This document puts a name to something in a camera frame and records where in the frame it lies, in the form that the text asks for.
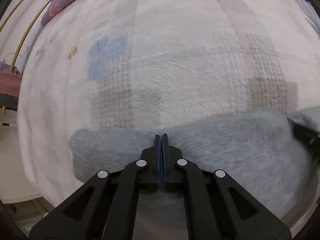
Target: wall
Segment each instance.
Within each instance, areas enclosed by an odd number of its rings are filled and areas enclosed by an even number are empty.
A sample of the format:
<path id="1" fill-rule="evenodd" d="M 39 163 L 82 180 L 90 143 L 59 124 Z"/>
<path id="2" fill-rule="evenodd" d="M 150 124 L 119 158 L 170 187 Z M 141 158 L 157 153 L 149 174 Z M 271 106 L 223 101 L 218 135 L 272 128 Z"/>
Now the wall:
<path id="1" fill-rule="evenodd" d="M 4 204 L 40 197 L 38 190 L 27 180 L 21 158 L 17 129 L 17 112 L 0 114 L 0 198 Z"/>
<path id="2" fill-rule="evenodd" d="M 11 12 L 12 8 L 19 1 L 20 0 L 12 0 L 3 17 L 1 18 L 0 24 L 2 24 L 6 16 Z M 29 24 L 31 23 L 32 19 L 37 14 L 39 9 L 45 4 L 46 1 L 47 0 L 24 0 L 22 4 L 13 13 L 13 15 L 10 17 L 9 21 L 6 23 L 6 25 L 0 33 L 1 62 L 4 60 L 6 63 L 11 64 L 14 54 L 7 56 L 5 59 L 4 57 L 9 53 L 14 53 L 16 51 L 19 42 L 23 34 L 25 33 L 26 29 L 28 28 Z M 34 40 L 36 34 L 40 29 L 40 20 L 41 15 L 36 21 L 36 23 L 33 25 L 31 31 L 29 32 L 21 48 L 20 55 L 22 55 L 27 50 L 27 47 L 31 46 L 32 41 Z M 20 72 L 23 69 L 26 57 L 27 53 L 23 57 L 18 56 L 15 66 L 18 68 Z"/>

